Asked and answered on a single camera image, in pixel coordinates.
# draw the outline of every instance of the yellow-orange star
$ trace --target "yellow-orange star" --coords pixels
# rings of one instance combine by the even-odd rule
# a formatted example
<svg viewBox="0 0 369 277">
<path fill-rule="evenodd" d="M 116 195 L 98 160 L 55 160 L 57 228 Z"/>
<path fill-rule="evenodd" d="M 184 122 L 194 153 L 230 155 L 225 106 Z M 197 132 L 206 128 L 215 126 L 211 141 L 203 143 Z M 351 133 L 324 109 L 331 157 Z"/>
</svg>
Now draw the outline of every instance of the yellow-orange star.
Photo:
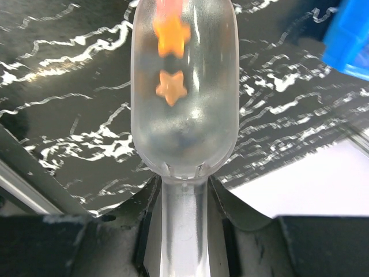
<svg viewBox="0 0 369 277">
<path fill-rule="evenodd" d="M 185 43 L 191 38 L 190 26 L 180 21 L 178 16 L 172 16 L 164 21 L 154 20 L 155 35 L 159 39 L 157 48 L 162 58 L 173 53 L 183 58 Z"/>
<path fill-rule="evenodd" d="M 156 87 L 156 94 L 165 98 L 168 105 L 173 107 L 179 98 L 187 95 L 183 86 L 183 72 L 178 71 L 173 75 L 161 70 L 159 74 L 160 85 Z"/>
</svg>

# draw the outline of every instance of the white surface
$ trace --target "white surface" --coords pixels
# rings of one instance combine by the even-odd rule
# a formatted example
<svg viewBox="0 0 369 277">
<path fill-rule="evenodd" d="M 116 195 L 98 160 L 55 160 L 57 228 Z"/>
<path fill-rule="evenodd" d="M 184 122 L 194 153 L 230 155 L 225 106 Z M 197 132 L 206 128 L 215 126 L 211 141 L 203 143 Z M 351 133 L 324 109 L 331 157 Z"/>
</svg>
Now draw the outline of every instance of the white surface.
<svg viewBox="0 0 369 277">
<path fill-rule="evenodd" d="M 369 216 L 369 159 L 343 141 L 231 192 L 269 217 Z"/>
</svg>

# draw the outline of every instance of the transparent plastic spoon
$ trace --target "transparent plastic spoon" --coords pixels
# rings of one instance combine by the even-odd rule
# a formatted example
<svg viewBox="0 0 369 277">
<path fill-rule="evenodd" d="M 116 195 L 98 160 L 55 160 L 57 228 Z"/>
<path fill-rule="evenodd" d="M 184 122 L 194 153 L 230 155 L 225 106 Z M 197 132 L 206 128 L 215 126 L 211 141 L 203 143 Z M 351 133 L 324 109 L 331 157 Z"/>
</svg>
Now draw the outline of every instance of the transparent plastic spoon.
<svg viewBox="0 0 369 277">
<path fill-rule="evenodd" d="M 206 183 L 229 158 L 239 126 L 232 3 L 178 3 L 140 1 L 131 51 L 133 141 L 163 181 L 164 277 L 205 276 Z"/>
</svg>

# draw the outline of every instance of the black marble surface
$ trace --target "black marble surface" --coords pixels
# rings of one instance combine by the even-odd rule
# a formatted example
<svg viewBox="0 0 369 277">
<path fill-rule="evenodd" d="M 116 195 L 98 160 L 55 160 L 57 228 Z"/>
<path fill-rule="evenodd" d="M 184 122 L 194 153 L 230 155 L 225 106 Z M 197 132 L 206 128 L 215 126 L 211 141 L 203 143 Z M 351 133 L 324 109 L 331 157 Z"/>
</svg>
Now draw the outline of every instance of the black marble surface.
<svg viewBox="0 0 369 277">
<path fill-rule="evenodd" d="M 130 135 L 137 3 L 0 1 L 0 123 L 93 214 L 125 201 L 152 174 Z M 234 0 L 240 132 L 217 173 L 226 187 L 336 143 L 346 123 L 369 128 L 369 83 L 319 60 L 338 3 Z"/>
</svg>

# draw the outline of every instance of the blue plastic object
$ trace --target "blue plastic object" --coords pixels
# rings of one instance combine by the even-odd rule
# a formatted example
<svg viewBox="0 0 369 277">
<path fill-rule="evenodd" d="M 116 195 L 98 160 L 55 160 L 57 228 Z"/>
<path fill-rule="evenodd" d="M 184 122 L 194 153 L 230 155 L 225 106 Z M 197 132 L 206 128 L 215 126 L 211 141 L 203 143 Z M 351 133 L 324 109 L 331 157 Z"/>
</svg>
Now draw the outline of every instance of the blue plastic object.
<svg viewBox="0 0 369 277">
<path fill-rule="evenodd" d="M 324 63 L 369 81 L 369 0 L 344 0 L 323 42 Z"/>
</svg>

